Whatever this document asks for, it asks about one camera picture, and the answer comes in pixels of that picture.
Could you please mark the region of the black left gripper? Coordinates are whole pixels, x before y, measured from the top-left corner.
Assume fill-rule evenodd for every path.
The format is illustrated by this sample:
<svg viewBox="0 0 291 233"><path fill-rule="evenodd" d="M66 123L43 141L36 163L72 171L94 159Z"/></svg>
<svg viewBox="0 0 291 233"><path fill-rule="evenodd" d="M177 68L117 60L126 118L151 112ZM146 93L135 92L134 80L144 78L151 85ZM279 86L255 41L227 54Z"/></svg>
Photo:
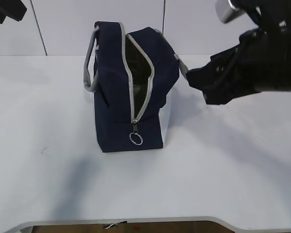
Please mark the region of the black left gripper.
<svg viewBox="0 0 291 233"><path fill-rule="evenodd" d="M27 12L27 7L21 0L0 0L0 24L11 18L21 21Z"/></svg>

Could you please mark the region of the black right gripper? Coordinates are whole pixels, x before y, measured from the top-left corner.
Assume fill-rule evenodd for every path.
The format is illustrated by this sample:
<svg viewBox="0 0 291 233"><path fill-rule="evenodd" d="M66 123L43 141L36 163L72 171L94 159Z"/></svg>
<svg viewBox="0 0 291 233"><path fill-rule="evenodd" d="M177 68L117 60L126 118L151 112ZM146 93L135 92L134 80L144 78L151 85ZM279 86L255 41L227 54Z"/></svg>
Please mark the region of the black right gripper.
<svg viewBox="0 0 291 233"><path fill-rule="evenodd" d="M278 34L260 29L241 34L239 44L186 73L190 87L206 104L224 105L261 92L291 92L291 28Z"/></svg>

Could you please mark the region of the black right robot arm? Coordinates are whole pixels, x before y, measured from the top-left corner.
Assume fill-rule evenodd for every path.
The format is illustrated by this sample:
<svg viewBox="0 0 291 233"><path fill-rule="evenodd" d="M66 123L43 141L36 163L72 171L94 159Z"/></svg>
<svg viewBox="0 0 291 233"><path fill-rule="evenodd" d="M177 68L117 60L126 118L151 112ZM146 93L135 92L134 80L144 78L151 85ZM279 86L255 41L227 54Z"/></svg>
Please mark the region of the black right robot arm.
<svg viewBox="0 0 291 233"><path fill-rule="evenodd" d="M209 105L261 92L291 92L291 0L219 0L215 10L225 24L247 14L256 28L204 67L187 71L189 86Z"/></svg>

